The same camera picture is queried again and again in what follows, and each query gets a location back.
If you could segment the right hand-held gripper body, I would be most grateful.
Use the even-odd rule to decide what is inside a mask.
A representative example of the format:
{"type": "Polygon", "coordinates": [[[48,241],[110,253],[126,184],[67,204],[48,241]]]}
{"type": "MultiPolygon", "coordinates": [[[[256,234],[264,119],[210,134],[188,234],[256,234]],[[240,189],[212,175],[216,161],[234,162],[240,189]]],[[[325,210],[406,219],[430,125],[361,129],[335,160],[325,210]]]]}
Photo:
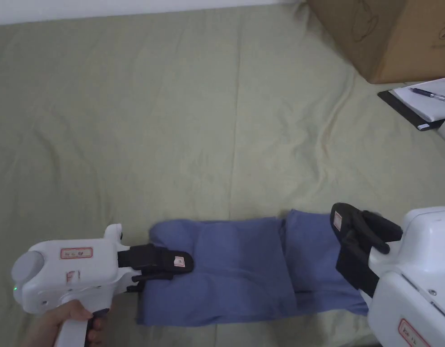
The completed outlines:
{"type": "Polygon", "coordinates": [[[388,254],[370,251],[368,325],[383,347],[445,347],[445,206],[408,212],[402,230],[388,254]]]}

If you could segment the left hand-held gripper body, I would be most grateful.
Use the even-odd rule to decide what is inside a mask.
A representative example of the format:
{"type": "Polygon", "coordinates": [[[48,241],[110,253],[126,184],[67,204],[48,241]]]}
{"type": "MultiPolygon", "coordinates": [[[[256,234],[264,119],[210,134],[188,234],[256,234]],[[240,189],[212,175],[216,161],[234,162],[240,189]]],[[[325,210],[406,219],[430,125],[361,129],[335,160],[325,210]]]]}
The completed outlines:
{"type": "Polygon", "coordinates": [[[93,314],[88,321],[66,320],[54,347],[88,347],[93,320],[106,316],[114,295],[136,285],[137,271],[119,265],[121,224],[109,225],[102,238],[49,240],[37,243],[13,265],[13,295],[29,314],[43,315],[72,300],[79,300],[93,314]]]}

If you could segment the person's left hand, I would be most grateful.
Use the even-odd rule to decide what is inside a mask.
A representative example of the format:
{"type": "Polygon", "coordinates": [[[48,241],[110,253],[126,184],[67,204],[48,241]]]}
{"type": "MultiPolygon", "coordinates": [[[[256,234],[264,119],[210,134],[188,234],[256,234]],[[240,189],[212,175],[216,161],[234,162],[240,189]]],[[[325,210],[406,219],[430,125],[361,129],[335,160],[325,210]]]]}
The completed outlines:
{"type": "MultiPolygon", "coordinates": [[[[55,344],[61,325],[69,319],[84,322],[93,317],[79,300],[72,300],[39,316],[27,330],[22,347],[52,347],[55,344]]],[[[88,331],[88,346],[99,347],[103,341],[103,330],[107,317],[93,320],[93,327],[88,331]]]]}

